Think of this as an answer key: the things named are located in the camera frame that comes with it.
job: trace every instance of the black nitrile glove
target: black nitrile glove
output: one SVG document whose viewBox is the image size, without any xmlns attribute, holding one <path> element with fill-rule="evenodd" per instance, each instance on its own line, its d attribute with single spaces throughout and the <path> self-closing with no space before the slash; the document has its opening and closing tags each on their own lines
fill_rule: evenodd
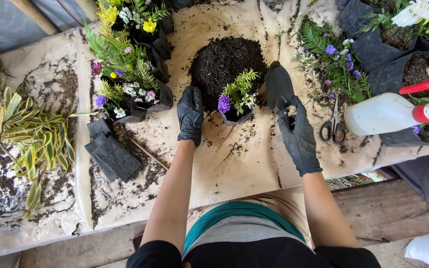
<svg viewBox="0 0 429 268">
<path fill-rule="evenodd" d="M 200 90 L 194 86 L 186 87 L 176 106 L 178 122 L 180 123 L 178 140 L 192 140 L 196 147 L 200 145 L 204 110 Z"/>
<path fill-rule="evenodd" d="M 289 128 L 289 116 L 286 110 L 278 113 L 277 124 L 287 151 L 294 161 L 295 168 L 302 177 L 306 173 L 322 172 L 316 156 L 316 139 L 314 129 L 307 120 L 307 111 L 297 96 L 292 97 L 296 114 L 291 116 L 295 121 L 294 130 Z"/>
</svg>

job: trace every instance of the black-handled scissors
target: black-handled scissors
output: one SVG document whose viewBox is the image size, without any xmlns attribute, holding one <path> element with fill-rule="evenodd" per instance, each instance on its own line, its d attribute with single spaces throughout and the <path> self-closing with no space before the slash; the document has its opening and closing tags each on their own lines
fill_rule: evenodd
<svg viewBox="0 0 429 268">
<path fill-rule="evenodd" d="M 324 129 L 327 130 L 327 137 L 323 136 Z M 320 138 L 327 142 L 332 139 L 335 143 L 341 144 L 345 140 L 345 131 L 346 128 L 338 122 L 338 99 L 335 100 L 334 106 L 334 115 L 330 119 L 330 121 L 325 122 L 319 131 Z"/>
</svg>

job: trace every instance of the small garden trowel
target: small garden trowel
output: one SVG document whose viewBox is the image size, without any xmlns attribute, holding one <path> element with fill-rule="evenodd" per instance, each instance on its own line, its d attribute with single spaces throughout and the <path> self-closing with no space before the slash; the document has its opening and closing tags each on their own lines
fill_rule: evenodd
<svg viewBox="0 0 429 268">
<path fill-rule="evenodd" d="M 292 102 L 294 88 L 292 87 L 291 77 L 279 62 L 273 62 L 269 66 L 265 81 L 267 106 L 269 108 L 285 110 L 287 107 L 294 105 Z"/>
</svg>

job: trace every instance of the forearm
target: forearm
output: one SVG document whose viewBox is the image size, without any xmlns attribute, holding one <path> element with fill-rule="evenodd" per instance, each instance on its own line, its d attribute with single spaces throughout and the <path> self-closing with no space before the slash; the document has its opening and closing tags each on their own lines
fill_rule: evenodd
<svg viewBox="0 0 429 268">
<path fill-rule="evenodd" d="M 164 240 L 183 252 L 195 149 L 193 141 L 180 141 L 148 218 L 142 245 Z"/>
<path fill-rule="evenodd" d="M 302 177 L 307 222 L 316 247 L 359 247 L 320 172 Z"/>
</svg>

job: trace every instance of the white plastic bottle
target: white plastic bottle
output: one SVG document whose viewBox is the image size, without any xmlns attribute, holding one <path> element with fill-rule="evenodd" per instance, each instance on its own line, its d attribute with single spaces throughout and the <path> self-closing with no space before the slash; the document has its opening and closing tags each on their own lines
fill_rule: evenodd
<svg viewBox="0 0 429 268">
<path fill-rule="evenodd" d="M 395 93 L 384 93 L 348 107 L 344 119 L 359 136 L 399 131 L 429 122 L 429 103 L 414 106 Z"/>
</svg>

